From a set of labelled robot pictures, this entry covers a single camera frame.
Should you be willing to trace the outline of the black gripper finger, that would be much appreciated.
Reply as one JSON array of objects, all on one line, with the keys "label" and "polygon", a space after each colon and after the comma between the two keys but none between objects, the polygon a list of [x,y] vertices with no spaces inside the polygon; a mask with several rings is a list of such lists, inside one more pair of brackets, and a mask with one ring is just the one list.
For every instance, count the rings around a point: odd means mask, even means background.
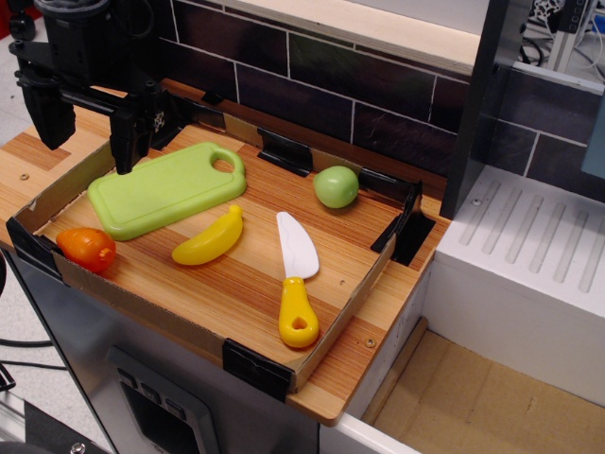
[{"label": "black gripper finger", "polygon": [[118,109],[110,117],[111,151],[119,175],[132,172],[147,156],[155,132],[152,117],[145,111]]},{"label": "black gripper finger", "polygon": [[22,75],[18,85],[40,139],[52,150],[60,148],[76,131],[74,108],[61,98],[64,83],[56,78]]}]

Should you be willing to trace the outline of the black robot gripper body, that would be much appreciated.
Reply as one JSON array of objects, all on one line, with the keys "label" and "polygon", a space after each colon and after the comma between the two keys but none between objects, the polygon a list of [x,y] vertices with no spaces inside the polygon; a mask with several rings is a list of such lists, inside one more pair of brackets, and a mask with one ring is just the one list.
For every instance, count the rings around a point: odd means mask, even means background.
[{"label": "black robot gripper body", "polygon": [[164,126],[159,82],[145,67],[145,50],[155,27],[148,1],[35,1],[43,17],[44,42],[16,39],[9,47],[27,77],[56,78],[61,98],[111,115],[118,109],[145,111],[155,132]]}]

